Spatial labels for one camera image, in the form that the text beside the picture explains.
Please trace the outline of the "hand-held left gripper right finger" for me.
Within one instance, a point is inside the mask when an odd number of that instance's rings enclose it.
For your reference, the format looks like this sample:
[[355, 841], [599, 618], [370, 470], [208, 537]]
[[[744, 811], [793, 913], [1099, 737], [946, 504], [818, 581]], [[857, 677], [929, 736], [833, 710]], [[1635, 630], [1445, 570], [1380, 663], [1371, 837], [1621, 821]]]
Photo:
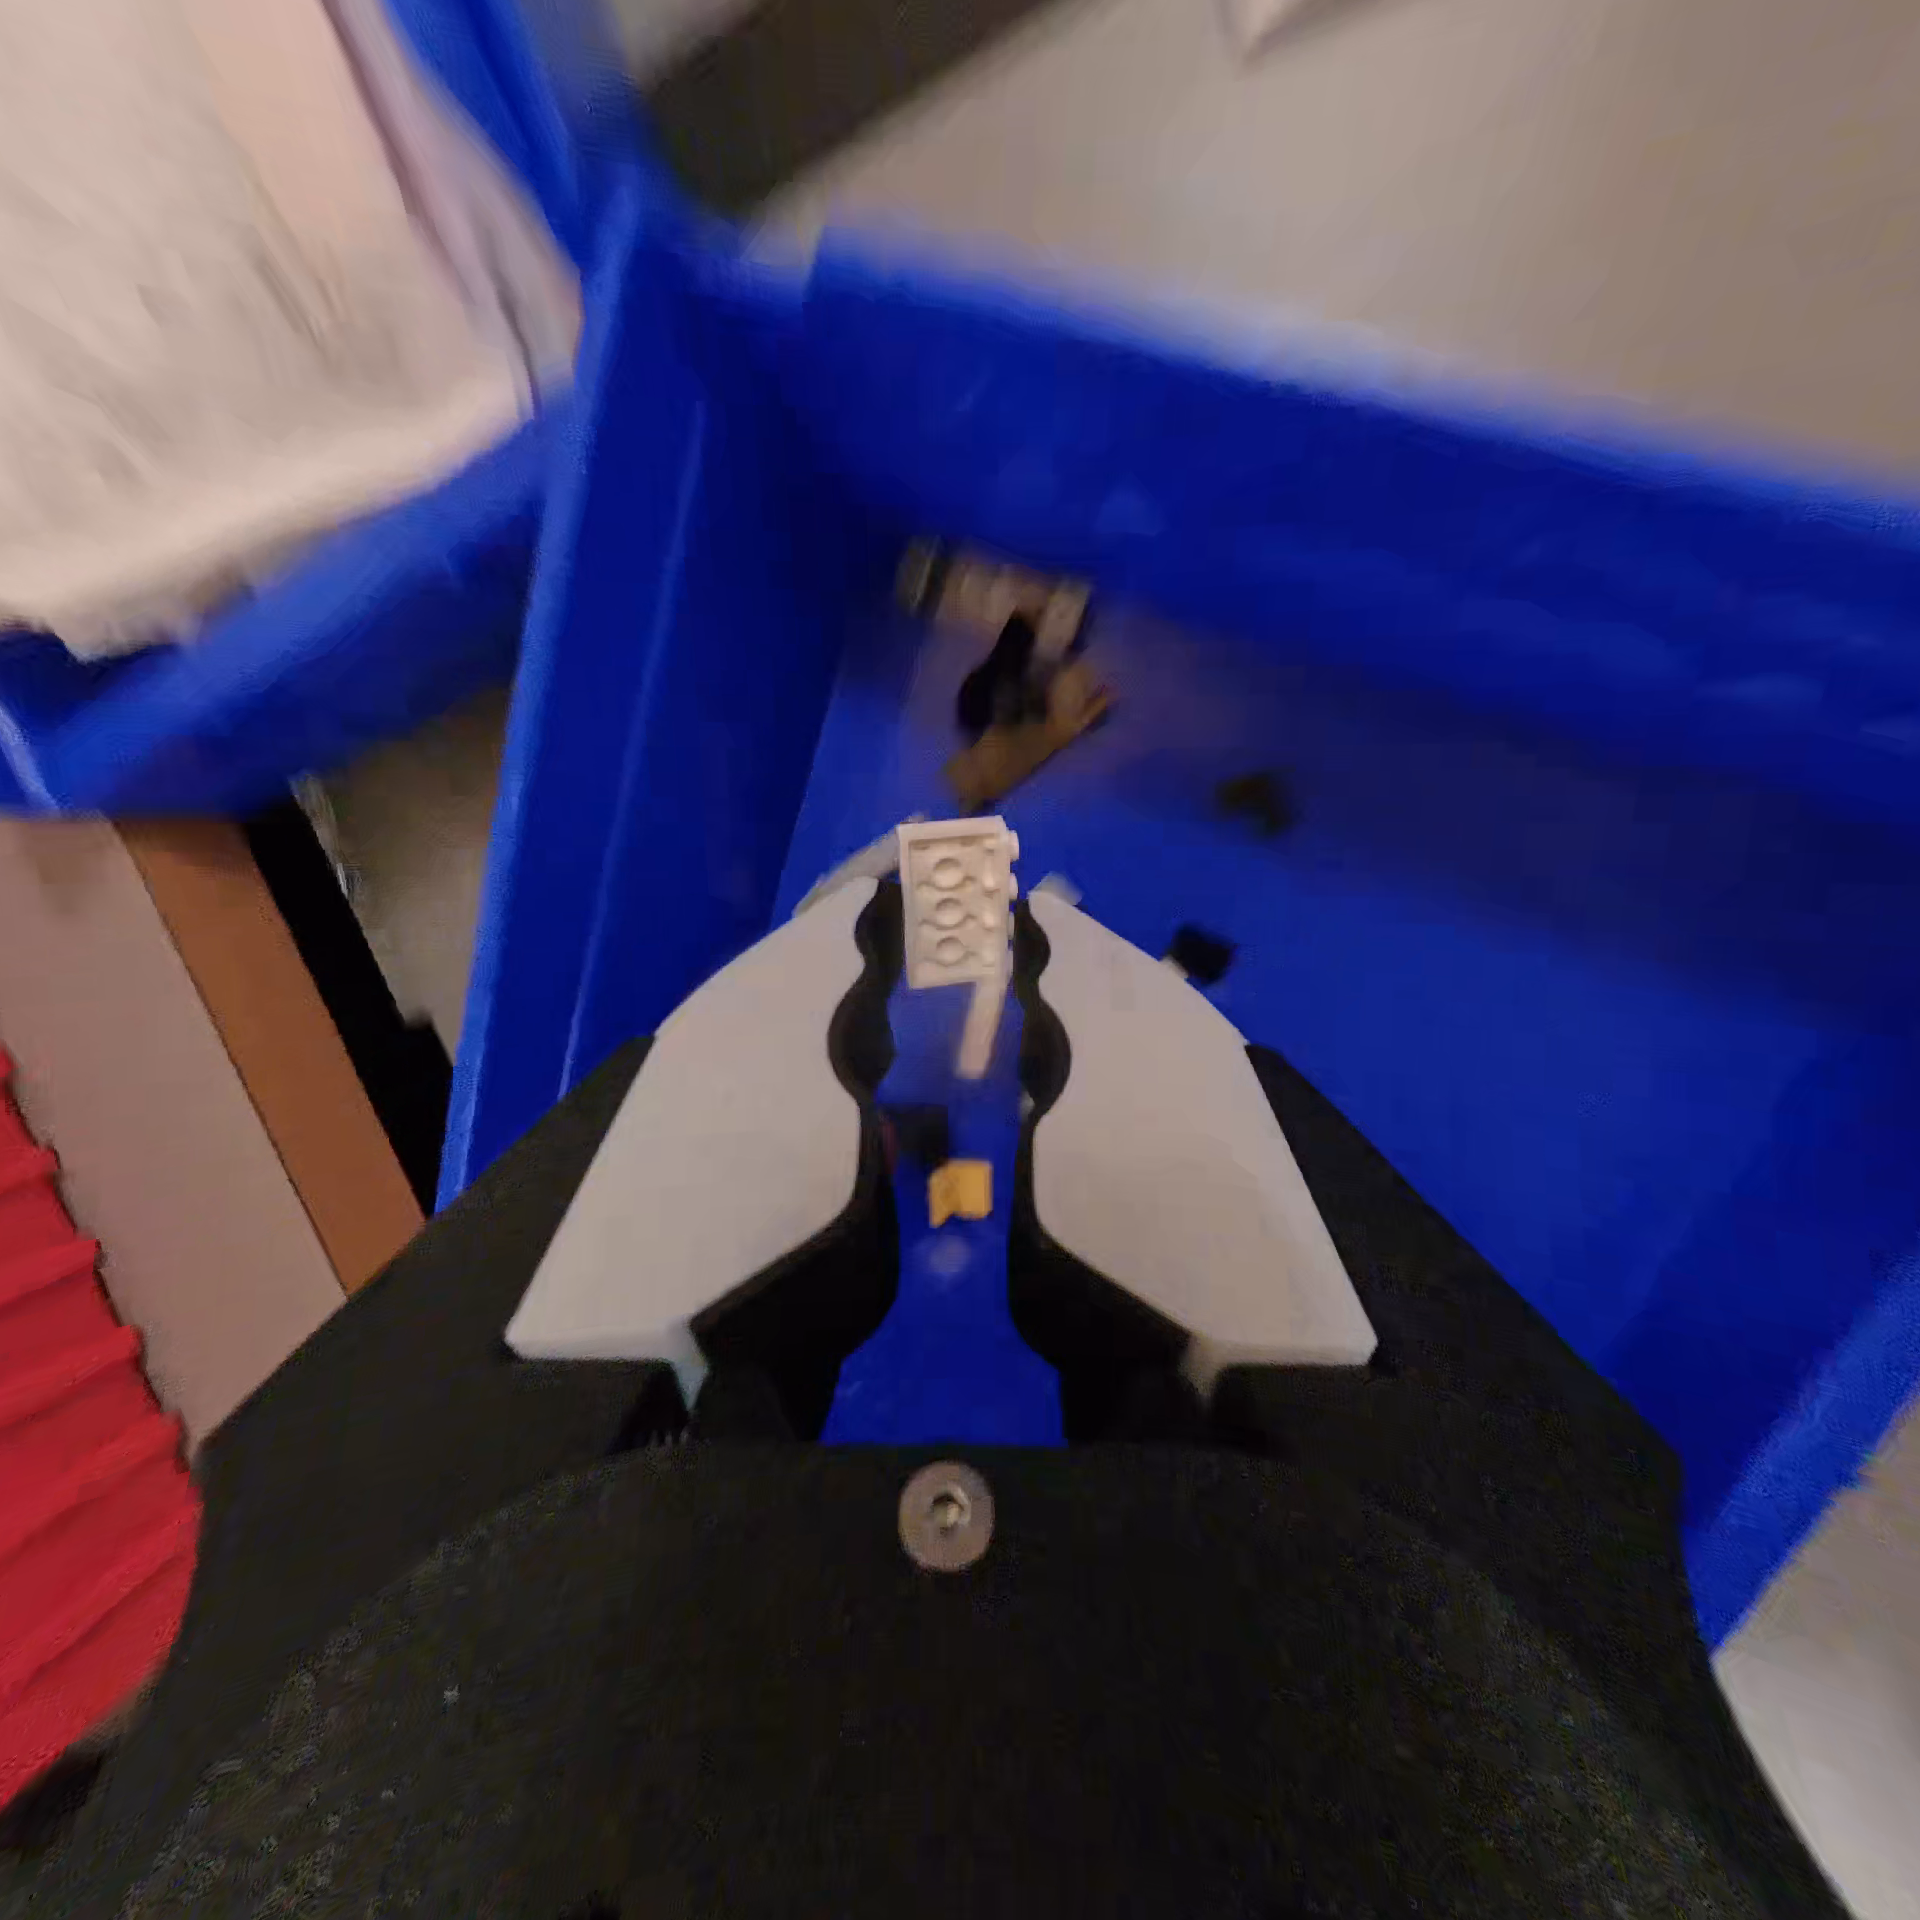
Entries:
[[1376, 1328], [1233, 1019], [1061, 893], [1021, 901], [1016, 993], [1047, 1248], [1152, 1311], [1185, 1369], [1367, 1363]]

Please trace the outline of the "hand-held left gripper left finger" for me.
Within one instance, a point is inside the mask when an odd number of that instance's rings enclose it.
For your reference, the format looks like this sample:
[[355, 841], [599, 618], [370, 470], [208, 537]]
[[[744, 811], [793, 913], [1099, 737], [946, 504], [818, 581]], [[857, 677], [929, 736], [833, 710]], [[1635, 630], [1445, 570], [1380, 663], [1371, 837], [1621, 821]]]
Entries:
[[857, 1199], [901, 965], [898, 879], [850, 879], [661, 1022], [507, 1322], [517, 1358], [716, 1354], [714, 1310]]

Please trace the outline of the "blue plastic bin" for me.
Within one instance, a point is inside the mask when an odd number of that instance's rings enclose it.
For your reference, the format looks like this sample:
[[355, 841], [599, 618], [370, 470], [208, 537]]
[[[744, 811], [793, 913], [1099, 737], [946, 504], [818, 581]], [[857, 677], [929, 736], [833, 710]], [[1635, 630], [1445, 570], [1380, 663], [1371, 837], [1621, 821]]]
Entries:
[[[1915, 1392], [1915, 486], [1554, 434], [608, 207], [439, 1199], [943, 784], [911, 537], [1088, 576], [1016, 821], [1658, 1426], [1729, 1641]], [[1281, 773], [1298, 823], [1212, 807]]]
[[[608, 207], [656, 184], [611, 5], [385, 5], [408, 62], [601, 289]], [[514, 671], [572, 373], [449, 480], [327, 535], [188, 643], [4, 641], [8, 816], [232, 814]]]

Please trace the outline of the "white toy brick plate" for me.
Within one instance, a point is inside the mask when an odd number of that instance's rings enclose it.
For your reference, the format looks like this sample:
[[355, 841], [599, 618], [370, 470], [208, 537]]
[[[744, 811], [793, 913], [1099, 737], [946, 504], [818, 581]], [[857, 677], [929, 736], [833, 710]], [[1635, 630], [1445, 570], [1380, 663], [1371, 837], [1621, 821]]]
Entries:
[[912, 992], [968, 990], [953, 1071], [991, 1066], [1016, 970], [1018, 832], [997, 814], [896, 829], [904, 976]]

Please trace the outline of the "brown-edged office desk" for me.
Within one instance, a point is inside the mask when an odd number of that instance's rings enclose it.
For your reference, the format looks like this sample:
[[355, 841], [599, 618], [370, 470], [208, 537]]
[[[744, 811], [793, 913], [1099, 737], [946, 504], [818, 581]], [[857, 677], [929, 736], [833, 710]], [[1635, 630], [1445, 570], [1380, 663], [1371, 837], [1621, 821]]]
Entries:
[[4, 818], [2, 1034], [191, 1451], [424, 1226], [235, 824]]

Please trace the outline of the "grey desk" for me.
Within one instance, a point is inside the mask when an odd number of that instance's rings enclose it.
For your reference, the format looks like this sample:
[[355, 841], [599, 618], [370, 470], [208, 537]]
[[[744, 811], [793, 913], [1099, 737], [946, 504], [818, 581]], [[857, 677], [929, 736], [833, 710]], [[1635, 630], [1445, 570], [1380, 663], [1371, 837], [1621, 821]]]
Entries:
[[[780, 270], [800, 238], [906, 248], [1256, 370], [1915, 488], [1915, 5], [690, 10], [650, 127]], [[1421, 1232], [1570, 1345], [1276, 1054], [1357, 1279]], [[1679, 1463], [1691, 1584], [1681, 1455], [1570, 1350]], [[1915, 1392], [1735, 1633], [1698, 1626], [1826, 1881], [1915, 1915]]]

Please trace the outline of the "tan and black toy pieces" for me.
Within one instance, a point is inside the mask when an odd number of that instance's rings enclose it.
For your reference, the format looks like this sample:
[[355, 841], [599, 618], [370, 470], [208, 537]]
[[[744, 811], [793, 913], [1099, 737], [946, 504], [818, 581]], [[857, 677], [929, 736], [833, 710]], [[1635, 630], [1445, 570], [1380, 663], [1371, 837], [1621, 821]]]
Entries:
[[896, 600], [951, 678], [956, 811], [994, 811], [1111, 715], [1113, 685], [1088, 655], [1091, 581], [927, 535], [904, 551]]

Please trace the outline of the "red plastic bin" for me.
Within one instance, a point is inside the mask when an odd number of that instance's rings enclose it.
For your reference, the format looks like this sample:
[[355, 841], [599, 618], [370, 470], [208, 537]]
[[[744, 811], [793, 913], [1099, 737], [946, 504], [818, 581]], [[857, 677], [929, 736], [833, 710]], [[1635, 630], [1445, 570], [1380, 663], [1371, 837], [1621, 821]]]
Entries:
[[169, 1664], [204, 1501], [113, 1242], [2, 1054], [2, 1806], [91, 1763]]

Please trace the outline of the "large printed paper bag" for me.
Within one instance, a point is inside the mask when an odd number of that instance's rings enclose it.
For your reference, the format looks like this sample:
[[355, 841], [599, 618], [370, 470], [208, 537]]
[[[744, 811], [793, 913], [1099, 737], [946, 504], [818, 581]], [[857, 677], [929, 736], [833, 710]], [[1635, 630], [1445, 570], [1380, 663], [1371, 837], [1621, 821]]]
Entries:
[[2, 627], [185, 639], [572, 368], [579, 277], [395, 5], [2, 5]]

